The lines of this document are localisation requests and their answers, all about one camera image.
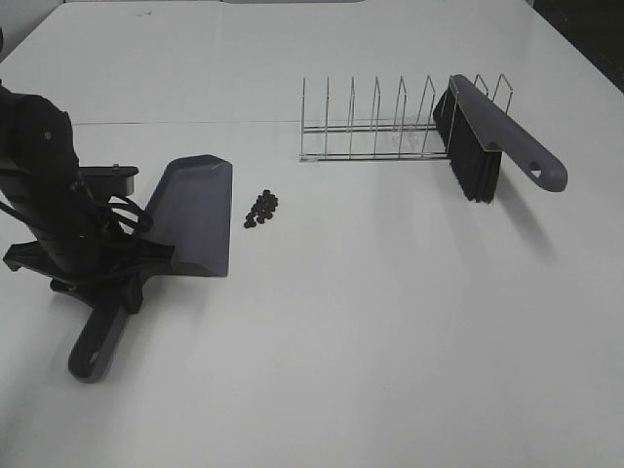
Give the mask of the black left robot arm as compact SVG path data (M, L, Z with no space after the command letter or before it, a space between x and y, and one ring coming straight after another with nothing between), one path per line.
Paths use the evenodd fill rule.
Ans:
M3 261L96 304L107 296L135 314L142 288L169 268L173 250L146 240L153 218L131 199L137 168L83 167L67 112L39 95L1 91L1 203L31 242Z

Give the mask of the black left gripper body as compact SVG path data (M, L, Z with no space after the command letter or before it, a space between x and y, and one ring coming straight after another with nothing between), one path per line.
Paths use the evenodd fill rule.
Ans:
M100 202L90 194L8 194L2 211L27 226L34 240L12 244L3 256L12 270L27 269L95 291L124 288L172 270L175 248L145 239L153 218L130 197Z

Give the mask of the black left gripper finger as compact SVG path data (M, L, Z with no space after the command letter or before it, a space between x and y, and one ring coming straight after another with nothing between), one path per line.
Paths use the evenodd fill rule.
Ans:
M127 313L138 313L143 303L143 285L145 278L142 273L129 275L124 282L124 308Z
M96 292L93 285L72 285L58 279L52 279L50 288L55 293L73 297L87 305L96 303Z

